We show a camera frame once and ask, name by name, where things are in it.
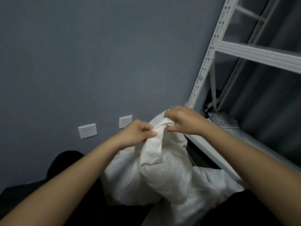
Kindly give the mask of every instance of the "left hand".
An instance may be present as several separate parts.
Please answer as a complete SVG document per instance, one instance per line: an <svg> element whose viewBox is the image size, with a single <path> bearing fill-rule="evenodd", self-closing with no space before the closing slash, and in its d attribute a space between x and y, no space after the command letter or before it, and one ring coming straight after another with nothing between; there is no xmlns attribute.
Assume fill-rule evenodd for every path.
<svg viewBox="0 0 301 226"><path fill-rule="evenodd" d="M122 148L134 146L145 139L153 138L157 135L152 131L153 126L140 120L134 120L116 134L116 138Z"/></svg>

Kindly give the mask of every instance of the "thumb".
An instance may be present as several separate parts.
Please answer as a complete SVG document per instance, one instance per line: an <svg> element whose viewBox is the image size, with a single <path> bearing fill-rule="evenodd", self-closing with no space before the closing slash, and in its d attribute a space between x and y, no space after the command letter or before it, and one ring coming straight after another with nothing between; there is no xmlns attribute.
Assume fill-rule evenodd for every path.
<svg viewBox="0 0 301 226"><path fill-rule="evenodd" d="M174 125L174 126L170 126L167 127L164 132L179 132L180 131L180 126L179 125Z"/></svg>
<svg viewBox="0 0 301 226"><path fill-rule="evenodd" d="M144 139L149 139L149 138L153 138L157 135L157 133L155 131L144 131L143 132L143 138Z"/></svg>

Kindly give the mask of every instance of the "wall switch plate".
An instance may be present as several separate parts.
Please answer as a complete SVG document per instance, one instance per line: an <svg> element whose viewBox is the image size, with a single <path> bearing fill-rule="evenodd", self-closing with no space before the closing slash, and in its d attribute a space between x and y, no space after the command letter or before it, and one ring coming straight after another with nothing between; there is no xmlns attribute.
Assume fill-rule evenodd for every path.
<svg viewBox="0 0 301 226"><path fill-rule="evenodd" d="M89 125L78 127L78 131L82 139L97 135L96 124L89 124Z"/></svg>
<svg viewBox="0 0 301 226"><path fill-rule="evenodd" d="M133 121L133 115L119 118L119 128L124 128Z"/></svg>

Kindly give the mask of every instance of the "black pants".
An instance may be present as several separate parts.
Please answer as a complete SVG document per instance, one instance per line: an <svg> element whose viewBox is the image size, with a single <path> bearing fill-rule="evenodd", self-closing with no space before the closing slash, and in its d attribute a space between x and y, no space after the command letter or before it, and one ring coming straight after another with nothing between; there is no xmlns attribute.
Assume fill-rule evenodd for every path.
<svg viewBox="0 0 301 226"><path fill-rule="evenodd" d="M78 151L66 151L59 154L47 171L46 181L71 166L84 155ZM98 178L65 225L109 225L107 204L103 196L101 181Z"/></svg>

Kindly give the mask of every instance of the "hand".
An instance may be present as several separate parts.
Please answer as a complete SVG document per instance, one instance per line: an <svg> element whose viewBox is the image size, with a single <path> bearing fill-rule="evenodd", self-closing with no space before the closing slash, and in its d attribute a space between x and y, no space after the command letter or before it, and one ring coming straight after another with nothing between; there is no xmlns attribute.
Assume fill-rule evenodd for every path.
<svg viewBox="0 0 301 226"><path fill-rule="evenodd" d="M175 106L165 112L165 118L171 119L176 126L167 127L165 132L180 132L190 135L201 135L201 129L207 120L191 108Z"/></svg>
<svg viewBox="0 0 301 226"><path fill-rule="evenodd" d="M135 120L118 132L116 137L120 141L122 148L131 147L145 139L155 137L157 133L152 131L152 129L153 126L149 123Z"/></svg>

